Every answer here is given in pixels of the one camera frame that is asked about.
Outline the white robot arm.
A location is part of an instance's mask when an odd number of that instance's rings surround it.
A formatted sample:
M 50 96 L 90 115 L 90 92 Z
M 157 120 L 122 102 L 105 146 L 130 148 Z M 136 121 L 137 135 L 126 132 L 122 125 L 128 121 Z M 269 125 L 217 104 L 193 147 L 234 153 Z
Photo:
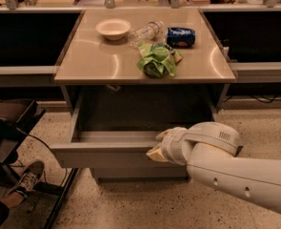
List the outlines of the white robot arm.
M 281 214 L 281 159 L 238 157 L 239 134 L 217 122 L 167 129 L 147 156 L 183 165 L 194 180 Z

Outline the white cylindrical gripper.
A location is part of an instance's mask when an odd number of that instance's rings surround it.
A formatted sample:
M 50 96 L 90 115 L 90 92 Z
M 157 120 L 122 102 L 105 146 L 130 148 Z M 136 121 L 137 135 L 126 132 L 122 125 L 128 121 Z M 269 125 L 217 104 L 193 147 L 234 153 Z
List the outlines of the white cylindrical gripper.
M 156 136 L 156 141 L 161 141 L 146 152 L 146 155 L 156 162 L 167 162 L 186 165 L 191 156 L 193 143 L 190 131 L 185 128 L 176 127 L 167 129 Z

